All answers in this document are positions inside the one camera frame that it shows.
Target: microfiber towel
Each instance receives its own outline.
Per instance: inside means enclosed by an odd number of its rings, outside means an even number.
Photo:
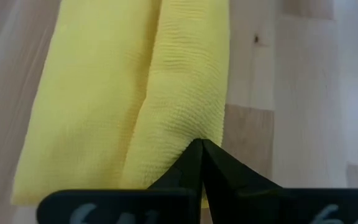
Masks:
[[[62,0],[12,202],[144,189],[195,138],[220,144],[227,0]]]

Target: yellow microfiber towel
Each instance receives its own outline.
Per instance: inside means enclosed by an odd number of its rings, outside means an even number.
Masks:
[[[194,138],[221,143],[227,0],[62,0],[12,202],[144,189]]]

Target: towel fold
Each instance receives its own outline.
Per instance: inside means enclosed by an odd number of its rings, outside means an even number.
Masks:
[[[63,0],[12,202],[143,189],[194,138],[220,144],[227,0]]]

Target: wood grain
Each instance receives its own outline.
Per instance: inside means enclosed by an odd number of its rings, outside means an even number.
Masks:
[[[294,16],[334,19],[334,0],[282,0],[282,11]]]
[[[272,171],[274,113],[226,105],[223,149],[259,174]]]
[[[231,0],[226,103],[274,109],[275,0]]]
[[[345,187],[337,24],[278,19],[273,180]]]
[[[358,165],[348,164],[346,167],[347,187],[358,188]]]
[[[11,8],[0,22],[0,223],[9,223],[15,211],[9,205],[12,178],[59,1],[17,0],[3,5]]]
[[[37,224],[37,207],[17,207],[11,224]]]

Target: wooden surface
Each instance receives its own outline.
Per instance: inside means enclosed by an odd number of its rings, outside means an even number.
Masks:
[[[0,0],[0,224],[59,0]],[[224,148],[278,184],[358,187],[358,0],[231,0]],[[203,211],[202,223],[211,223]]]
[[[0,0],[0,223],[10,223],[12,178],[44,66],[58,1]]]

